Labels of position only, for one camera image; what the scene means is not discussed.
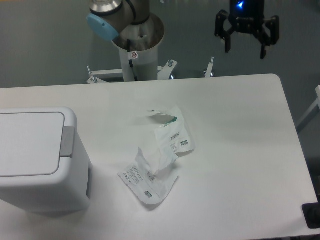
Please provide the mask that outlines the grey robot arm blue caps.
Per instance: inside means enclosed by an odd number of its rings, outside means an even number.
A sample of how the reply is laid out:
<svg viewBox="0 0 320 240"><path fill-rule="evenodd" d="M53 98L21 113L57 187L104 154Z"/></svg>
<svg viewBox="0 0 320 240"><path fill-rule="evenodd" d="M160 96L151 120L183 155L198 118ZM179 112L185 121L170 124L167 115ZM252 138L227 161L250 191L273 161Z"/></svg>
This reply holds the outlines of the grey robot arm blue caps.
<svg viewBox="0 0 320 240"><path fill-rule="evenodd" d="M260 43L260 57L266 47L280 38L280 19L266 19L263 0L231 0L229 11L220 10L215 18L215 36L224 40L224 50L231 49L233 32L253 35ZM91 30L105 41L127 51L146 51L164 38L165 27L159 17L150 12L148 0L91 0L86 17Z"/></svg>

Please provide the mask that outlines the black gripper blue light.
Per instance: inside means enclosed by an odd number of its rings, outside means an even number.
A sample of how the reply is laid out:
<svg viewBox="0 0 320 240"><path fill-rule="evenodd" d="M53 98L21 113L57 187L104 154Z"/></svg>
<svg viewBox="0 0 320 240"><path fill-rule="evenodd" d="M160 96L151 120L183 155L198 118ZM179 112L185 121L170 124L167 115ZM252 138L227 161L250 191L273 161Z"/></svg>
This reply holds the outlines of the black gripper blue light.
<svg viewBox="0 0 320 240"><path fill-rule="evenodd" d="M214 35L224 40L224 51L231 50L231 34L234 32L254 35L261 43L260 58L264 59L266 47L275 45L280 38L280 18L274 15L264 19L264 0L231 0L230 14L220 10L215 18ZM224 23L228 20L230 29L224 29Z"/></svg>

